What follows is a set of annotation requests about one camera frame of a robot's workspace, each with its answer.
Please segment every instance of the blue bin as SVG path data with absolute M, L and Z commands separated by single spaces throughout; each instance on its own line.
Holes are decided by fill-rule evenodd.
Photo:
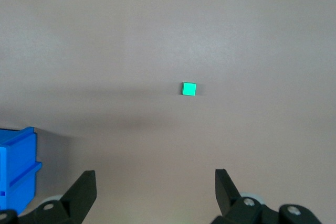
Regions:
M 0 210 L 25 210 L 35 196 L 35 174 L 41 167 L 33 127 L 0 130 Z

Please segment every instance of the blue plastic container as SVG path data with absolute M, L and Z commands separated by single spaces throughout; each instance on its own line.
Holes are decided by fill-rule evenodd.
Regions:
M 25 210 L 35 196 L 35 174 L 41 167 L 33 127 L 0 130 L 0 210 Z

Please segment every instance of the gray floor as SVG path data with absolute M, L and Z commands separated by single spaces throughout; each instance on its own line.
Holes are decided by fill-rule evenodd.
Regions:
M 225 168 L 333 223 L 335 17 L 336 0 L 0 0 L 0 127 L 36 127 L 44 163 L 28 210 L 95 169 L 85 223 L 210 223 Z

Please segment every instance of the cube top face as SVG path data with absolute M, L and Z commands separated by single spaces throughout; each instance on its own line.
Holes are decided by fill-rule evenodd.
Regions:
M 196 87 L 197 84 L 192 82 L 184 82 L 182 85 L 182 95 L 190 95 L 195 96 L 196 95 Z

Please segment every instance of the green cube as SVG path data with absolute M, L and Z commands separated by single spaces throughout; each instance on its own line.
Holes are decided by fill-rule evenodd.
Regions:
M 191 82 L 184 82 L 182 85 L 182 95 L 196 95 L 197 84 Z

